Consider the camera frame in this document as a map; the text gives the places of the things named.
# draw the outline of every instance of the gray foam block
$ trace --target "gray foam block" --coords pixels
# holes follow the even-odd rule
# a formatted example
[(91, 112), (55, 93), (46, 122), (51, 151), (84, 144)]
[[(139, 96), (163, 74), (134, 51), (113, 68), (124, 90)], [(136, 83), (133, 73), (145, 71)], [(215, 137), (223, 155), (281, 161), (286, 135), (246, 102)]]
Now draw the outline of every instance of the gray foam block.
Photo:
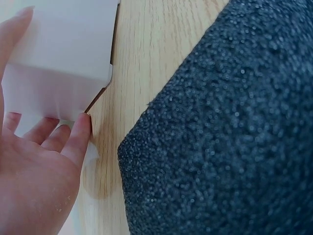
[(131, 234), (313, 234), (313, 1), (231, 0), (118, 157)]

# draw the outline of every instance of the wood grain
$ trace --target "wood grain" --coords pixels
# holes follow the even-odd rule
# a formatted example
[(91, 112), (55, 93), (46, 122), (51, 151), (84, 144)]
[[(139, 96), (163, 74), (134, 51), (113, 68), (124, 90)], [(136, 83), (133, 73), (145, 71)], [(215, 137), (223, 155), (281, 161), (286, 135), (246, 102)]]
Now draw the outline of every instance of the wood grain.
[(77, 202), (84, 234), (129, 234), (117, 148), (227, 2), (121, 1), (112, 83), (90, 110), (101, 158), (82, 173)]

